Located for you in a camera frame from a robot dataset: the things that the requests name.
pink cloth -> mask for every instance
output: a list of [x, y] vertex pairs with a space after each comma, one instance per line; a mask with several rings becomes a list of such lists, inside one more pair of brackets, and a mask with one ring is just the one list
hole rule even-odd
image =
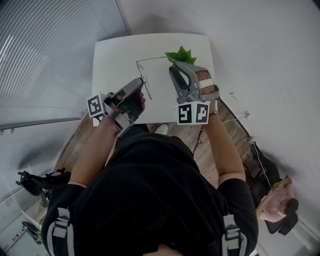
[[289, 198], [291, 197], [287, 195], [287, 190], [285, 188], [281, 188], [280, 190], [273, 192], [272, 198], [263, 208], [260, 219], [273, 223], [282, 220], [286, 215], [280, 211], [280, 202]]

t-shirt sleeve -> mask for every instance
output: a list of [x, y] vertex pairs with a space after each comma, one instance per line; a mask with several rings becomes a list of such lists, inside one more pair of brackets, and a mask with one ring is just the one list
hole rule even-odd
[[42, 240], [47, 250], [48, 229], [50, 224], [59, 216], [58, 208], [69, 208], [84, 190], [84, 187], [74, 184], [58, 185], [52, 189], [48, 210], [41, 229]]
[[247, 238], [245, 255], [249, 255], [258, 241], [258, 220], [249, 186], [241, 179], [232, 178], [224, 181], [217, 189], [225, 198], [229, 213]]

white table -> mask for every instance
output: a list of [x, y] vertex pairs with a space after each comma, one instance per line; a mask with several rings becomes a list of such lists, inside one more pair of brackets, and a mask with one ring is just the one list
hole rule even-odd
[[[141, 34], [108, 39], [95, 44], [93, 59], [92, 95], [116, 92], [140, 76], [136, 61], [163, 57], [166, 52], [177, 52], [183, 46], [197, 57], [195, 65], [205, 67], [215, 81], [214, 64], [207, 35], [184, 33]], [[174, 109], [177, 94], [169, 76], [172, 65], [166, 58], [140, 62], [144, 68], [152, 100], [146, 89], [142, 92], [146, 108], [136, 124], [176, 122]], [[93, 119], [93, 125], [99, 122]]]

black t-shirt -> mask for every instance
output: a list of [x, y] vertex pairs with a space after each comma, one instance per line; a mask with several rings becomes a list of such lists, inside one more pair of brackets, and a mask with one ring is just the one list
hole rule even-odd
[[75, 255], [142, 255], [157, 251], [159, 243], [205, 255], [207, 247], [221, 244], [228, 213], [247, 238], [246, 255], [258, 239], [248, 185], [229, 179], [215, 189], [184, 144], [154, 133], [129, 137], [88, 188], [52, 190], [42, 227], [45, 246], [57, 207], [70, 210]]

backpack strap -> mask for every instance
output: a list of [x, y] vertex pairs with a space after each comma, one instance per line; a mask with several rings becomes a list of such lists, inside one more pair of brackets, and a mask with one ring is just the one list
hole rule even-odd
[[247, 238], [236, 225], [233, 214], [224, 216], [223, 221], [222, 256], [244, 256], [247, 248]]
[[47, 233], [47, 246], [51, 256], [55, 256], [54, 244], [59, 242], [67, 245], [68, 256], [75, 256], [74, 228], [70, 223], [68, 209], [58, 208], [59, 217], [51, 223]]

